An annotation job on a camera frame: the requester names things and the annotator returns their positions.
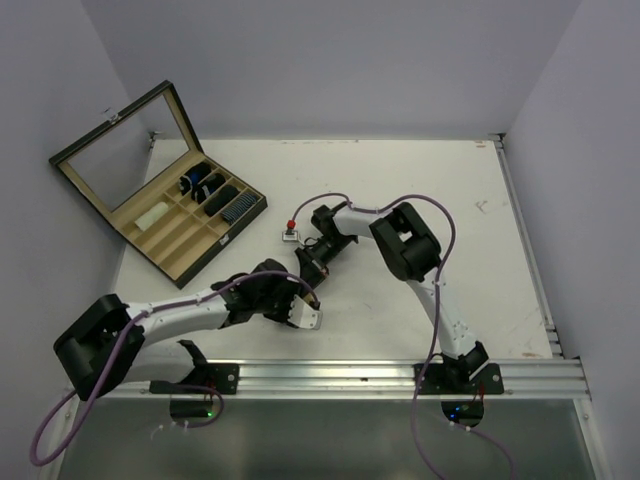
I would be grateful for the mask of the black blue rolled underwear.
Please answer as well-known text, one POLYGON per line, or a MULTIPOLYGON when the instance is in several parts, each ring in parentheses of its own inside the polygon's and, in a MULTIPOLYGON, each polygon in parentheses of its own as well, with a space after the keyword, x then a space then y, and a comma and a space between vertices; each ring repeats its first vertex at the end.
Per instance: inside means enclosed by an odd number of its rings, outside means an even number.
POLYGON ((179 178, 178 186, 180 193, 186 195, 193 191, 200 181, 210 174, 211 170, 212 167, 207 162, 200 162, 191 167, 179 178))

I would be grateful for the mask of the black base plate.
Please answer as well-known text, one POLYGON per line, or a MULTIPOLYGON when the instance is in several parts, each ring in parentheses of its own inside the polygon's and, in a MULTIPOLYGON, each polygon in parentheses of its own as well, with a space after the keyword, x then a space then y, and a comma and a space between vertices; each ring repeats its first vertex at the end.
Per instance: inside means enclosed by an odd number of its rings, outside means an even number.
POLYGON ((209 394, 215 390, 222 395, 235 395, 240 379, 240 365, 236 363, 208 363, 195 367, 183 380, 172 383, 150 382, 151 394, 209 394))
POLYGON ((421 381, 419 395, 502 395, 505 393, 502 373, 497 363, 488 363, 472 378, 455 373, 442 363, 430 363, 424 374, 423 364, 412 365, 414 383, 421 381))

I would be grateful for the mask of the black compartment storage box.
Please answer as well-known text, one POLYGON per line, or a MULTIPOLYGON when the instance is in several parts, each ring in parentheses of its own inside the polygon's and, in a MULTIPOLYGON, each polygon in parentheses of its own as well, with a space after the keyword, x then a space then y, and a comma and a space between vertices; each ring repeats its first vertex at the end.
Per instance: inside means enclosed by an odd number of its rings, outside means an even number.
POLYGON ((182 289, 268 206, 267 198, 229 167, 209 156, 172 82, 164 80, 50 157, 57 170, 116 231, 175 287, 182 289), (226 178, 240 194, 259 197, 232 225, 182 195, 178 181, 200 162, 226 178), (169 211, 142 232, 134 221, 159 202, 169 211))

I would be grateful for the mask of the aluminium front rail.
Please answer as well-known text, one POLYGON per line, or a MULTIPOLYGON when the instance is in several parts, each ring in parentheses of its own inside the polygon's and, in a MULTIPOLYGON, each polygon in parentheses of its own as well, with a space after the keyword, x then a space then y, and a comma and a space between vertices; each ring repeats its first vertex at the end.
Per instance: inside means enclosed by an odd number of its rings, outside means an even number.
POLYGON ((177 383, 195 367, 208 363, 240 365, 238 397, 288 399, 407 399, 435 397, 442 400, 585 399, 590 391, 582 364, 578 360, 534 359, 499 360, 505 393, 485 395, 419 395, 421 381, 414 383, 412 360, 208 360, 193 362, 160 358, 155 364, 135 366, 118 383, 102 387, 101 392, 124 394, 138 391, 151 394, 151 381, 177 383))

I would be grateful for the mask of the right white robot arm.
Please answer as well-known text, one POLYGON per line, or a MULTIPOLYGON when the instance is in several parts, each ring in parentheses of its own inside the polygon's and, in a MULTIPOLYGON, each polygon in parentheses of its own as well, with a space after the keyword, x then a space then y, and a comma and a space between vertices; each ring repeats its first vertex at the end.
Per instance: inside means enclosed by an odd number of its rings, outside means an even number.
POLYGON ((375 242, 387 269, 415 293, 431 321, 442 362, 423 375, 442 392, 470 391, 481 380, 489 356, 444 291, 443 267, 449 254, 415 208, 402 202, 387 212, 350 208, 345 202, 314 210, 312 225, 320 237, 298 247, 300 276, 316 287, 328 276, 328 264, 347 246, 368 238, 375 242))

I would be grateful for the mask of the white rolled cloth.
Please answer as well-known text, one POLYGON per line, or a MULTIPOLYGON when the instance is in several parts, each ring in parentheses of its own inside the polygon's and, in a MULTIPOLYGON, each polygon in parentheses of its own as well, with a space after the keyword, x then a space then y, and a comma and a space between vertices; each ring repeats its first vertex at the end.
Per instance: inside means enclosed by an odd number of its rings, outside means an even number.
POLYGON ((169 211, 169 205, 162 201, 154 205, 146 213, 142 214, 134 221, 134 225, 142 232, 148 230, 156 223, 164 214, 169 211))

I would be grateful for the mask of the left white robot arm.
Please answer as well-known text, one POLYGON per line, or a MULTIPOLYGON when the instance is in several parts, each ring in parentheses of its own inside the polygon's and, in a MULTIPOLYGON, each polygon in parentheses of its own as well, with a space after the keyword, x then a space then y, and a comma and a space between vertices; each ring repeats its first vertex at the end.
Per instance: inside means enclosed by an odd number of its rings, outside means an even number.
POLYGON ((53 349, 83 401, 144 380, 197 392, 207 383, 208 369, 186 345, 188 335, 241 325, 256 314, 293 326, 298 301, 318 310, 320 282, 308 268, 293 274, 267 259, 250 273, 172 301, 125 303, 115 294, 104 295, 58 337, 53 349))

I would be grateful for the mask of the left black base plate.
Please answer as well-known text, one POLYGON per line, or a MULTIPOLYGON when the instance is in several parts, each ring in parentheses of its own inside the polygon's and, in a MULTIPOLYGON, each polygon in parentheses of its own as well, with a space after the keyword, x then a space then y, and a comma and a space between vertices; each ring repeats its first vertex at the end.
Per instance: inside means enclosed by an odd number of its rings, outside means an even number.
POLYGON ((209 394, 215 390, 222 395, 235 395, 240 379, 240 365, 236 363, 208 363, 195 367, 183 380, 172 383, 150 382, 151 394, 209 394))

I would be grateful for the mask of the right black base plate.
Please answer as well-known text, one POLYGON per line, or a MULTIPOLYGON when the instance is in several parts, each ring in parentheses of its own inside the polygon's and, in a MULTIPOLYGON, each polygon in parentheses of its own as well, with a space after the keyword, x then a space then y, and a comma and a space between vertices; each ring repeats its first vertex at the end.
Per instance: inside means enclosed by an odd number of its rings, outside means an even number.
POLYGON ((421 381, 419 395, 502 395, 505 393, 502 373, 497 363, 488 363, 472 378, 455 373, 442 363, 430 363, 424 374, 423 364, 412 365, 414 383, 421 381))

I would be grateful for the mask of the black white rolled underwear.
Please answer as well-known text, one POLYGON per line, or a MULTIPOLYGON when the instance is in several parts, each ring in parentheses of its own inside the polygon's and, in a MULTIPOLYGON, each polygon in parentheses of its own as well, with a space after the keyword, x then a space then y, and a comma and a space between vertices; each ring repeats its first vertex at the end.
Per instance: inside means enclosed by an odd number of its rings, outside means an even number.
POLYGON ((197 204, 202 204, 225 182, 226 178, 220 173, 210 175, 195 186, 191 194, 191 199, 197 204))

